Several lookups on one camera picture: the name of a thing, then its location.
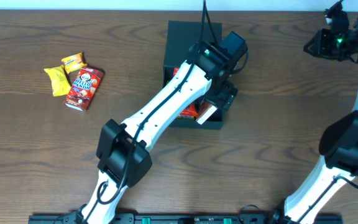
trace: candy wrapper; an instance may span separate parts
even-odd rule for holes
[[[55,68],[45,68],[44,71],[48,73],[50,81],[52,82],[53,96],[66,95],[70,91],[70,84],[67,81],[64,66],[61,65]]]
[[[63,58],[62,62],[65,64],[67,75],[72,71],[82,68],[82,66],[87,66],[82,60],[82,53]]]
[[[102,77],[103,73],[99,70],[82,67],[66,96],[65,104],[68,107],[86,111]]]

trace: snack package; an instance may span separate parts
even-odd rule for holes
[[[52,82],[53,96],[66,95],[70,91],[70,84],[67,81],[64,66],[61,65],[55,68],[45,68],[44,71],[48,73],[50,81]]]
[[[175,75],[177,74],[178,71],[179,71],[179,68],[173,69],[173,77],[175,77]],[[196,107],[194,106],[194,103],[190,103],[190,105],[188,105],[186,107],[186,109],[184,109],[180,113],[178,118],[195,119],[195,117],[197,117],[197,116],[198,116],[198,112],[196,110]]]
[[[82,67],[64,103],[68,107],[86,111],[102,77],[103,73],[99,70]]]
[[[87,66],[82,60],[82,53],[65,57],[62,59],[62,62],[65,64],[67,75],[72,71],[82,68],[82,66]]]

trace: black box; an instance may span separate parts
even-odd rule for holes
[[[212,23],[216,39],[222,40],[222,24]],[[168,22],[167,46],[163,65],[163,87],[173,78],[173,70],[179,68],[187,59],[189,48],[198,42],[200,37],[200,22]],[[213,36],[207,23],[204,25],[203,40],[213,42]],[[221,129],[223,126],[223,112],[218,109],[202,125],[196,121],[175,119],[170,127]]]

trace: green connector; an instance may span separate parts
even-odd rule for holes
[[[223,224],[231,224],[231,218],[224,218]]]
[[[151,224],[152,219],[151,218],[142,218],[142,224]]]

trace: black bracket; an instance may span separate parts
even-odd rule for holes
[[[133,187],[152,167],[149,152],[144,141],[135,144],[134,156],[127,158],[135,139],[125,131],[125,124],[118,125],[110,119],[102,128],[96,156],[100,159],[98,168],[119,183],[124,175],[124,164],[128,161],[128,179],[126,185]]]
[[[195,45],[192,46],[189,55],[197,54],[196,49]],[[195,64],[206,72],[207,80],[212,80],[205,99],[223,111],[229,109],[238,92],[238,89],[227,81],[227,78],[233,73],[238,61],[247,51],[246,41],[235,32],[231,32],[219,45],[201,43],[200,56]]]
[[[349,19],[342,10],[342,0],[325,10],[326,18],[331,19],[331,28],[321,29],[303,48],[306,53],[329,60],[350,60],[358,63],[352,55],[358,54],[358,18],[353,29],[349,29]]]
[[[328,127],[320,140],[319,152],[328,168],[337,167],[358,176],[358,111]]]

